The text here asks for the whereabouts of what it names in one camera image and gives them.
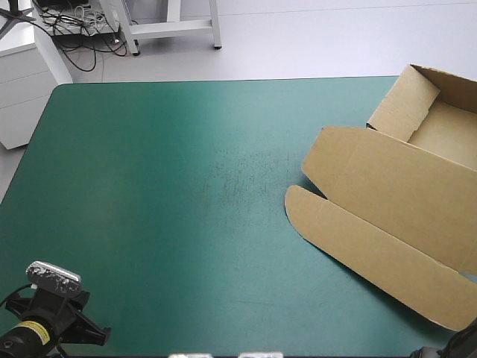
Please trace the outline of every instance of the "black cable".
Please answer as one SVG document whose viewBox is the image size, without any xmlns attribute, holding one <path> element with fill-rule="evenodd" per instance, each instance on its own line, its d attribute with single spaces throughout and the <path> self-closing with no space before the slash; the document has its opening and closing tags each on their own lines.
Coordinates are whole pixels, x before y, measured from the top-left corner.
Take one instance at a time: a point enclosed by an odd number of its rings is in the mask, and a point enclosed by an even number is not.
<svg viewBox="0 0 477 358">
<path fill-rule="evenodd" d="M 31 287 L 31 283 L 29 283 L 28 285 L 23 285 L 22 287 L 19 287 L 18 289 L 16 289 L 15 291 L 13 291 L 12 293 L 10 293 L 7 297 L 4 298 L 4 300 L 2 302 L 0 302 L 0 307 L 4 305 L 5 302 L 8 301 L 8 299 L 10 297 L 12 297 L 13 295 L 17 294 L 18 292 L 22 291 L 23 289 L 27 289 L 28 287 Z"/>
<path fill-rule="evenodd" d="M 96 30 L 96 34 L 99 35 L 101 38 L 101 41 L 105 44 L 107 47 L 107 50 L 102 50 L 99 48 L 96 48 L 94 41 L 92 42 L 92 47 L 85 44 L 84 38 L 92 38 L 94 36 L 88 31 L 88 28 L 91 28 L 91 25 L 86 26 L 86 23 L 83 20 L 80 20 L 78 18 L 75 18 L 73 16 L 68 16 L 63 14 L 62 9 L 58 14 L 51 13 L 50 9 L 48 7 L 40 7 L 37 3 L 37 0 L 33 0 L 34 5 L 39 8 L 43 13 L 39 14 L 39 16 L 43 19 L 43 22 L 47 25 L 49 25 L 52 28 L 53 35 L 51 35 L 49 32 L 47 32 L 46 29 L 44 29 L 42 26 L 39 26 L 35 22 L 29 21 L 29 20 L 24 20 L 20 19 L 23 22 L 28 22 L 31 23 L 33 26 L 38 27 L 40 30 L 45 32 L 55 43 L 55 45 L 59 48 L 59 50 L 62 51 L 62 53 L 65 55 L 66 59 L 77 69 L 79 69 L 82 72 L 91 72 L 95 69 L 96 63 L 97 63 L 97 57 L 96 57 L 96 52 L 100 53 L 113 53 L 116 56 L 119 57 L 125 57 L 127 55 L 127 47 L 126 47 L 126 41 L 123 40 L 121 37 L 119 39 L 121 40 L 121 44 L 118 45 L 117 47 L 113 48 L 110 46 L 110 44 L 107 42 L 107 39 L 105 38 L 105 35 L 102 34 L 97 27 L 93 27 Z M 18 19 L 16 16 L 9 15 L 10 17 Z M 45 19 L 54 19 L 53 23 L 46 22 Z M 114 33 L 114 29 L 111 26 L 111 24 L 107 21 L 106 17 L 104 17 L 104 21 L 106 22 L 107 26 L 111 29 L 111 31 Z M 74 45 L 69 45 L 66 43 L 62 43 L 57 36 L 58 35 L 65 35 L 65 34 L 74 34 L 77 35 L 77 33 L 71 31 L 69 28 L 67 28 L 65 25 L 74 25 L 79 28 L 79 43 L 74 44 Z M 121 48 L 124 47 L 124 53 L 119 52 Z M 70 56 L 67 55 L 68 52 L 77 50 L 79 48 L 86 48 L 91 51 L 93 51 L 93 65 L 90 69 L 85 69 L 79 67 L 71 58 Z"/>
</svg>

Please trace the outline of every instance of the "box lid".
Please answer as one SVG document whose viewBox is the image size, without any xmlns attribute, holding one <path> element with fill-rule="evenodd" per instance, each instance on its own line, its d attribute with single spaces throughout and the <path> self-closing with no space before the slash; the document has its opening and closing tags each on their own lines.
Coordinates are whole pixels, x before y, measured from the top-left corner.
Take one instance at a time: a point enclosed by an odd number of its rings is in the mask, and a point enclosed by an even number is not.
<svg viewBox="0 0 477 358">
<path fill-rule="evenodd" d="M 477 274 L 477 172 L 372 129 L 325 127 L 303 173 L 334 204 Z"/>
<path fill-rule="evenodd" d="M 477 313 L 477 285 L 430 256 L 299 186 L 285 196 L 301 236 L 431 321 L 465 328 Z"/>
</svg>

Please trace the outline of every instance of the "green table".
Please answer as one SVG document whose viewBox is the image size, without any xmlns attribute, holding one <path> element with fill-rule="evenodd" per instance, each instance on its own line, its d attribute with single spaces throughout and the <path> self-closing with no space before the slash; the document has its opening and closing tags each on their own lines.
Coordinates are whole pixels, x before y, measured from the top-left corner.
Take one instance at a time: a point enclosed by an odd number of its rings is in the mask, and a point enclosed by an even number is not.
<svg viewBox="0 0 477 358">
<path fill-rule="evenodd" d="M 0 288 L 82 275 L 113 328 L 75 354 L 407 355 L 450 332 L 302 239 L 283 198 L 324 125 L 395 78 L 58 87 L 0 206 Z M 1 313 L 2 330 L 15 320 Z"/>
</svg>

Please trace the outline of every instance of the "white floor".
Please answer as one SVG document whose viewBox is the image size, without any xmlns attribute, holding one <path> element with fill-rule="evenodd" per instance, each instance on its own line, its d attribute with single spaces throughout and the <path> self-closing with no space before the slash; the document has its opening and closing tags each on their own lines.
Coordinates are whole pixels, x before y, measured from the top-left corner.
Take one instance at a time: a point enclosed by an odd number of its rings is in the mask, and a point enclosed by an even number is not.
<svg viewBox="0 0 477 358">
<path fill-rule="evenodd" d="M 152 22 L 165 2 L 128 0 Z M 77 82 L 195 81 L 398 75 L 418 63 L 477 79 L 477 0 L 218 0 L 224 47 L 211 36 L 140 42 L 139 57 L 98 58 L 93 72 L 67 64 Z M 209 13 L 183 0 L 181 16 Z M 73 59 L 91 64 L 91 54 Z M 0 149 L 0 198 L 22 149 Z"/>
</svg>

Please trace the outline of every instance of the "corrugated cardboard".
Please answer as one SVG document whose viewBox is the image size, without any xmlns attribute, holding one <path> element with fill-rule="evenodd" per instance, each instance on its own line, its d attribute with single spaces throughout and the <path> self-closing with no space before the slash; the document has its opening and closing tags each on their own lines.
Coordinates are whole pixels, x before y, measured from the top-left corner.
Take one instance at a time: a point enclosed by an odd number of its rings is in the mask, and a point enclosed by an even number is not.
<svg viewBox="0 0 477 358">
<path fill-rule="evenodd" d="M 477 83 L 408 66 L 369 128 L 326 127 L 297 186 L 297 231 L 428 319 L 453 330 L 477 316 Z"/>
</svg>

